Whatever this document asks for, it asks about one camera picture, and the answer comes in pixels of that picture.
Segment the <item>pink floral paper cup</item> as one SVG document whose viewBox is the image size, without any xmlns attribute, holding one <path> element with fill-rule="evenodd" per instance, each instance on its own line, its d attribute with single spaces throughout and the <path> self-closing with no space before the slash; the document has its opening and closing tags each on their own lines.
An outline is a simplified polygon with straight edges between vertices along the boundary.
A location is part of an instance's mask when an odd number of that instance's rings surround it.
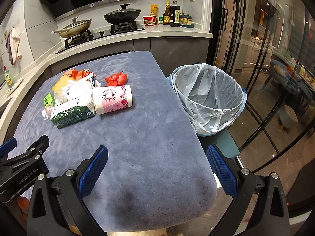
<svg viewBox="0 0 315 236">
<path fill-rule="evenodd" d="M 133 106 L 130 85 L 97 87 L 92 97 L 98 115 Z"/>
</svg>

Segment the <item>green wasabi box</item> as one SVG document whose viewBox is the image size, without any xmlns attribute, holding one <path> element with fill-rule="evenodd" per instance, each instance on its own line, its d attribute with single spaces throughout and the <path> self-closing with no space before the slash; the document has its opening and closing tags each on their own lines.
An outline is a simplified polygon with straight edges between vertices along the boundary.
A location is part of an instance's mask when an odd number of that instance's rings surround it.
<svg viewBox="0 0 315 236">
<path fill-rule="evenodd" d="M 55 105 L 55 100 L 51 93 L 48 93 L 43 99 L 44 107 L 53 107 Z"/>
</svg>

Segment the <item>white plate on counter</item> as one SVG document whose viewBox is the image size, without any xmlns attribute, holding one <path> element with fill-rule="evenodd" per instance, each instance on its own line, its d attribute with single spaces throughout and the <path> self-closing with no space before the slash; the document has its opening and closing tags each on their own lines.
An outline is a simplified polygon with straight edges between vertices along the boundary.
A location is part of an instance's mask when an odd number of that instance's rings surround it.
<svg viewBox="0 0 315 236">
<path fill-rule="evenodd" d="M 21 77 L 20 79 L 18 79 L 13 85 L 12 87 L 7 91 L 7 96 L 10 96 L 19 86 L 20 84 L 23 82 L 24 78 Z"/>
</svg>

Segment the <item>red instant noodle cup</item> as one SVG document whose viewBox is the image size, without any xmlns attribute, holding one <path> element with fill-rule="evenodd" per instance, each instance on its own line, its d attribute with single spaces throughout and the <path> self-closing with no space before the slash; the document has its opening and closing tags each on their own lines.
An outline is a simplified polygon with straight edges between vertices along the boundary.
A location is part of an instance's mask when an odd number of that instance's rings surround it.
<svg viewBox="0 0 315 236">
<path fill-rule="evenodd" d="M 143 16 L 143 21 L 145 26 L 154 26 L 157 24 L 157 16 L 156 15 Z"/>
</svg>

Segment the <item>small green spice jar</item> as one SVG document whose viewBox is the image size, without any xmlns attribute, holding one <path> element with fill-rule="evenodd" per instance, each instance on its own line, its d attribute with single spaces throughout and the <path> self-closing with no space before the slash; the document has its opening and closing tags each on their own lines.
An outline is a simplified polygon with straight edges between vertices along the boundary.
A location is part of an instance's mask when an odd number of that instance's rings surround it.
<svg viewBox="0 0 315 236">
<path fill-rule="evenodd" d="M 158 18 L 158 24 L 159 25 L 163 25 L 163 17 L 159 17 Z"/>
</svg>

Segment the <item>yellow sponge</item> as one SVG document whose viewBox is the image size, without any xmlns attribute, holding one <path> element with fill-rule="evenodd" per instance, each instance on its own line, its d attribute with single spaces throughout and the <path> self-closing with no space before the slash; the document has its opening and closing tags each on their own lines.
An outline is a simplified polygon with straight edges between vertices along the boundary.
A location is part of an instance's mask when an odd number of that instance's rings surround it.
<svg viewBox="0 0 315 236">
<path fill-rule="evenodd" d="M 75 82 L 76 80 L 67 75 L 62 75 L 60 79 L 51 88 L 53 92 L 61 92 L 62 88 L 65 87 L 69 82 Z"/>
</svg>

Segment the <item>red plastic bag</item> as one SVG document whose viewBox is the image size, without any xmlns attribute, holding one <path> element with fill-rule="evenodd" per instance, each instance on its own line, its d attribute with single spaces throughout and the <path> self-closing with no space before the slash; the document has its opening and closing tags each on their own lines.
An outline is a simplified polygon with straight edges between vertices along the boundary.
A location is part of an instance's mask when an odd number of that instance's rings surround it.
<svg viewBox="0 0 315 236">
<path fill-rule="evenodd" d="M 125 85 L 128 81 L 128 75 L 124 74 L 123 71 L 119 73 L 112 74 L 105 78 L 107 86 L 122 86 Z"/>
</svg>

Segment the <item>trash bin with plastic liner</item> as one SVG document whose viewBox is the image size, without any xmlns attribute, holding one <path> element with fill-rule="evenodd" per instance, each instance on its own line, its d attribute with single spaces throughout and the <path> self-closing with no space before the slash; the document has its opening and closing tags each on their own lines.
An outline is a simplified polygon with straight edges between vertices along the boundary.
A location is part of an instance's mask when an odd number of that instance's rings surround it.
<svg viewBox="0 0 315 236">
<path fill-rule="evenodd" d="M 245 89 L 207 63 L 180 66 L 167 80 L 199 136 L 212 136 L 231 126 L 245 108 Z"/>
</svg>

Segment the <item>yellow seasoning packet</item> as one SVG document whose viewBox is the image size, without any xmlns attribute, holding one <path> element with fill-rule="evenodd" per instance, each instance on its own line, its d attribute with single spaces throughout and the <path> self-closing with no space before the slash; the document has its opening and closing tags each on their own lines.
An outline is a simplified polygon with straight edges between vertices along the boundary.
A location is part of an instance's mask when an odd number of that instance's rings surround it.
<svg viewBox="0 0 315 236">
<path fill-rule="evenodd" d="M 151 16 L 158 17 L 158 5 L 157 4 L 151 4 Z"/>
</svg>

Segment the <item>orange wrapper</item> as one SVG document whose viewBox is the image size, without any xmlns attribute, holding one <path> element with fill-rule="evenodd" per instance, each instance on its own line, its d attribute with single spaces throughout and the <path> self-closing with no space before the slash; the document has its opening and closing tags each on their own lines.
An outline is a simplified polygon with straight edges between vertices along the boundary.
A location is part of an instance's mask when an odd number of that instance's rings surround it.
<svg viewBox="0 0 315 236">
<path fill-rule="evenodd" d="M 76 70 L 76 69 L 70 69 L 64 73 L 64 75 L 70 77 L 72 80 L 78 81 L 83 79 L 84 77 L 88 76 L 91 73 L 89 69 L 83 69 L 83 70 Z"/>
</svg>

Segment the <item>white paper package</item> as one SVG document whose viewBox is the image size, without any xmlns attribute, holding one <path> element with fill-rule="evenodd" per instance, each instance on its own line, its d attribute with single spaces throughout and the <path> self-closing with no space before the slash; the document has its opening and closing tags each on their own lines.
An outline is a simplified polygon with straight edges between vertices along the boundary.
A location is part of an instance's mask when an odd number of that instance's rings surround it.
<svg viewBox="0 0 315 236">
<path fill-rule="evenodd" d="M 61 94 L 68 101 L 81 96 L 92 97 L 92 92 L 96 87 L 101 87 L 94 73 L 90 72 L 86 77 L 78 81 L 68 80 L 68 84 L 61 89 Z"/>
</svg>

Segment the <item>black gas stove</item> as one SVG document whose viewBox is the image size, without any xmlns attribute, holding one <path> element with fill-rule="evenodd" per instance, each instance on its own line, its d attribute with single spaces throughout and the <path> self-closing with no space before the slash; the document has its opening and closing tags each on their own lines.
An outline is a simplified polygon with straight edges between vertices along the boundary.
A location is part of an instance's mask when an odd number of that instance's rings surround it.
<svg viewBox="0 0 315 236">
<path fill-rule="evenodd" d="M 87 30 L 86 32 L 82 34 L 78 34 L 74 37 L 68 38 L 64 40 L 64 47 L 62 47 L 60 50 L 56 52 L 56 54 L 59 54 L 65 50 L 71 49 L 72 47 L 84 44 L 88 41 L 97 40 L 99 38 L 104 38 L 112 35 L 117 34 L 125 34 L 129 32 L 134 31 L 142 31 L 145 30 L 144 27 L 137 25 L 135 21 L 133 22 L 126 22 L 126 23 L 118 23 L 118 24 L 112 24 L 110 26 L 110 29 L 103 30 L 99 32 L 92 33 L 90 30 Z"/>
</svg>

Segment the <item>beige wok with lid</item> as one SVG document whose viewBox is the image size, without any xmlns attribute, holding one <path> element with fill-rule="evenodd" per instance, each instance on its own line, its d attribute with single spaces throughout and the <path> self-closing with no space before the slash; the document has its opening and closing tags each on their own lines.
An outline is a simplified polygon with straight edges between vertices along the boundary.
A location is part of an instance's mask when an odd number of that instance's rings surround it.
<svg viewBox="0 0 315 236">
<path fill-rule="evenodd" d="M 86 32 L 89 29 L 92 20 L 77 21 L 77 19 L 78 17 L 72 18 L 72 23 L 70 25 L 67 25 L 62 29 L 53 30 L 51 31 L 51 34 L 59 34 L 60 37 L 67 39 Z"/>
</svg>

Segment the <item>glass sliding door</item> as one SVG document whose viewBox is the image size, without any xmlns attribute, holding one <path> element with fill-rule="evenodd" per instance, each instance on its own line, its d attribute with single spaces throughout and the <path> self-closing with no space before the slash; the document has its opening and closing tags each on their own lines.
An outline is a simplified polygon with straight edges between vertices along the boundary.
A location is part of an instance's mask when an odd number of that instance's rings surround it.
<svg viewBox="0 0 315 236">
<path fill-rule="evenodd" d="M 211 62 L 247 94 L 228 127 L 238 158 L 261 171 L 314 134 L 314 8 L 308 0 L 212 0 Z"/>
</svg>

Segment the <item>hanging pink dish towel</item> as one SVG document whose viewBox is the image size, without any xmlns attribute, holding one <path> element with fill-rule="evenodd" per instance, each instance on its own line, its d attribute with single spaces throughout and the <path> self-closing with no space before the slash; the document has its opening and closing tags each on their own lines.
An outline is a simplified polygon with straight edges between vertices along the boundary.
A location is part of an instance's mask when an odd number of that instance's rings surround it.
<svg viewBox="0 0 315 236">
<path fill-rule="evenodd" d="M 21 59 L 20 37 L 15 28 L 12 28 L 6 38 L 7 52 L 12 65 L 15 65 L 17 59 Z"/>
</svg>

